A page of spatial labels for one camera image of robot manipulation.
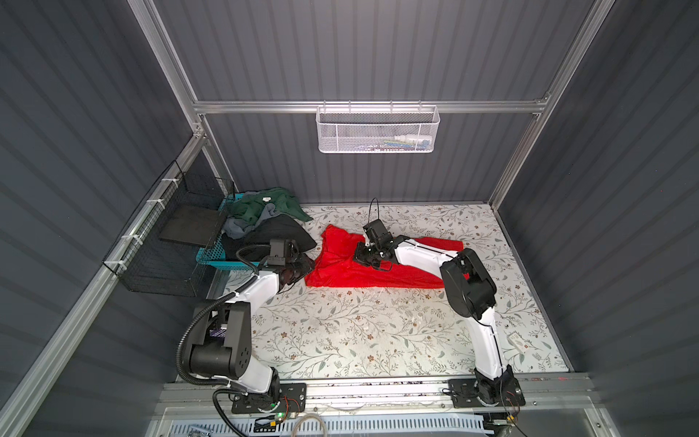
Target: floral patterned surface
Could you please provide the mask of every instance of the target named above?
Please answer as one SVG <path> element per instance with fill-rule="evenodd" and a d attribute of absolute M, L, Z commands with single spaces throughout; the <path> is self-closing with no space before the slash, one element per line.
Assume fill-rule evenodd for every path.
<path fill-rule="evenodd" d="M 309 252 L 314 258 L 328 224 L 361 234 L 367 223 L 367 207 L 305 211 L 314 219 L 303 224 L 318 242 Z M 500 344 L 515 372 L 568 371 L 489 206 L 383 206 L 380 212 L 394 235 L 460 240 L 478 253 L 498 287 Z M 231 275 L 227 287 L 243 279 Z M 524 340 L 524 353 L 508 339 L 513 332 Z M 443 289 L 316 288 L 301 281 L 252 316 L 252 343 L 257 358 L 285 379 L 460 375 L 475 365 L 466 324 Z"/>

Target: white wire basket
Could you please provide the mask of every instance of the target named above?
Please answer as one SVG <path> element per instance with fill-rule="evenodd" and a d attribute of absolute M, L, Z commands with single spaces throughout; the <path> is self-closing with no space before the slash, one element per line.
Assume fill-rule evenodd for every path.
<path fill-rule="evenodd" d="M 315 121 L 323 153 L 429 153 L 440 118 L 420 103 L 349 103 L 318 106 Z"/>

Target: gray wall panel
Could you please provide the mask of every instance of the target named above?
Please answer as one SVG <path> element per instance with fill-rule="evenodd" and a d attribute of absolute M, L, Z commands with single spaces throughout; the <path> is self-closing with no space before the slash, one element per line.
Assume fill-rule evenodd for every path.
<path fill-rule="evenodd" d="M 0 28 L 5 403 L 192 133 L 126 2 L 3 1 Z M 141 433 L 189 317 L 117 290 L 25 435 Z"/>
<path fill-rule="evenodd" d="M 445 114 L 435 151 L 336 155 L 318 150 L 313 115 L 209 115 L 241 190 L 288 187 L 307 203 L 485 201 L 531 119 Z"/>
<path fill-rule="evenodd" d="M 500 210 L 628 436 L 699 414 L 698 6 L 617 2 Z"/>
<path fill-rule="evenodd" d="M 156 1 L 200 100 L 543 96 L 591 1 Z"/>

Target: white bottle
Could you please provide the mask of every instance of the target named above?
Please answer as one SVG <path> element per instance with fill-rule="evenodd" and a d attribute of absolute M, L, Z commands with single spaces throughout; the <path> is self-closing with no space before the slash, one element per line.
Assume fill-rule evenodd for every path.
<path fill-rule="evenodd" d="M 432 141 L 432 137 L 429 135 L 398 135 L 394 136 L 394 140 L 415 145 L 420 145 L 423 141 L 427 141 L 426 145 L 429 145 L 429 142 Z"/>

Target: robotic arm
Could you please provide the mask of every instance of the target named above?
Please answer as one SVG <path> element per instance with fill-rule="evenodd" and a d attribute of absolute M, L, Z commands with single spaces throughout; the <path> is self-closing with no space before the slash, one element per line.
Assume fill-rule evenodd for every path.
<path fill-rule="evenodd" d="M 241 255 L 253 247 L 270 248 L 259 267 Z M 282 393 L 279 375 L 252 356 L 251 316 L 285 286 L 309 274 L 315 263 L 293 240 L 273 239 L 269 245 L 242 248 L 237 255 L 253 276 L 236 291 L 195 308 L 175 363 L 185 382 L 228 386 L 227 393 L 245 395 L 260 411 L 273 410 Z"/>
<path fill-rule="evenodd" d="M 506 399 L 523 405 L 512 367 L 503 364 L 493 309 L 496 286 L 478 255 L 468 248 L 456 252 L 433 248 L 406 236 L 394 238 L 379 219 L 364 226 L 364 231 L 369 244 L 357 245 L 356 262 L 379 271 L 386 271 L 386 263 L 413 266 L 444 281 L 449 305 L 465 318 L 475 352 L 475 386 L 465 388 L 486 406 L 504 404 Z"/>
<path fill-rule="evenodd" d="M 524 405 L 519 383 L 512 367 L 504 365 L 498 342 L 493 309 L 496 286 L 476 253 L 441 250 L 406 236 L 394 238 L 381 220 L 367 224 L 364 231 L 369 245 L 357 245 L 356 262 L 384 271 L 384 263 L 413 266 L 444 281 L 449 305 L 465 318 L 476 358 L 475 384 L 461 385 L 459 393 L 486 406 L 504 405 L 507 400 Z M 277 371 L 252 356 L 251 316 L 263 302 L 315 267 L 293 241 L 272 240 L 269 248 L 270 255 L 259 268 L 240 255 L 248 248 L 238 251 L 239 259 L 253 268 L 253 276 L 236 291 L 196 308 L 175 358 L 185 382 L 228 386 L 224 390 L 229 394 L 244 394 L 260 411 L 278 406 L 282 388 Z"/>

